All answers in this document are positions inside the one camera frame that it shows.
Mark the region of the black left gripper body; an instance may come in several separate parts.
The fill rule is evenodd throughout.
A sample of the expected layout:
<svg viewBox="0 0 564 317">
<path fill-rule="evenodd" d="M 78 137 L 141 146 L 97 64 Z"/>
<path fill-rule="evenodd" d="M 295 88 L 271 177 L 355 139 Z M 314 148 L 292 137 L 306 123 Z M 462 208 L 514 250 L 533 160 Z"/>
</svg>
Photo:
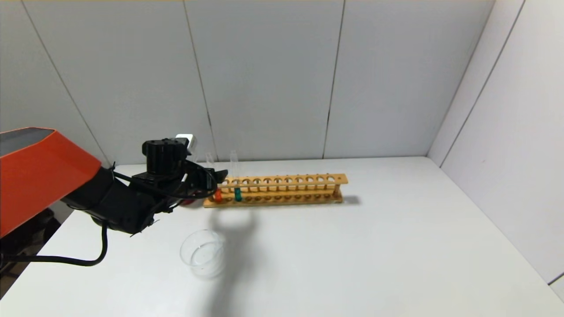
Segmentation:
<svg viewBox="0 0 564 317">
<path fill-rule="evenodd" d="M 217 181 L 209 169 L 195 169 L 187 173 L 186 192 L 215 192 L 217 187 Z"/>
</svg>

